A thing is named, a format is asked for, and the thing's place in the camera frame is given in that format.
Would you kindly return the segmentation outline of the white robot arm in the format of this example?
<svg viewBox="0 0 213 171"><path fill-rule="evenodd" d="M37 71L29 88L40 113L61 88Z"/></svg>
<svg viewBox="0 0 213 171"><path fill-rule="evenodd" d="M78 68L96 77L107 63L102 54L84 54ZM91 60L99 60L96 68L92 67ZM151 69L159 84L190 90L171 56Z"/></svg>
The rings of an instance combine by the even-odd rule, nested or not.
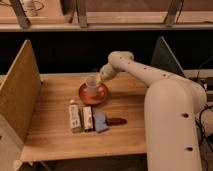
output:
<svg viewBox="0 0 213 171"><path fill-rule="evenodd" d="M202 171L195 115L207 102L204 88L183 76L138 63L114 51L99 73L106 82L125 71L147 86L144 98L148 171Z"/></svg>

